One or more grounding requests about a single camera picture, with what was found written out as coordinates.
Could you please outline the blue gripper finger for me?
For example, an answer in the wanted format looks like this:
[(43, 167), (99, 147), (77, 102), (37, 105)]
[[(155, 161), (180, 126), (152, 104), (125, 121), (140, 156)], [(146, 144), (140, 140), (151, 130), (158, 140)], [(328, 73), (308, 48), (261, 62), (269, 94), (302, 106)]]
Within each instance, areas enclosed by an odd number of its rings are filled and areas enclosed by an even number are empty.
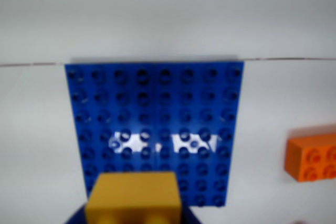
[(87, 224), (85, 206), (82, 205), (66, 222), (65, 224)]
[(191, 209), (186, 204), (183, 204), (180, 224), (201, 224), (201, 222), (193, 214)]

